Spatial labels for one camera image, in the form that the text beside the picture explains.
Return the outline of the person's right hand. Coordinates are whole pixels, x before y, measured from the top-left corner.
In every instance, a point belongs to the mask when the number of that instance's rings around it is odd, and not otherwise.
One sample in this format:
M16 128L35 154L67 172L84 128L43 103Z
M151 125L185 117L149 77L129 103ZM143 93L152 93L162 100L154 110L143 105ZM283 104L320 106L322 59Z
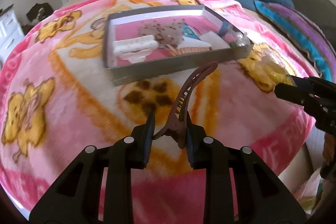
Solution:
M325 133L322 154L326 165L330 165L335 158L335 136Z

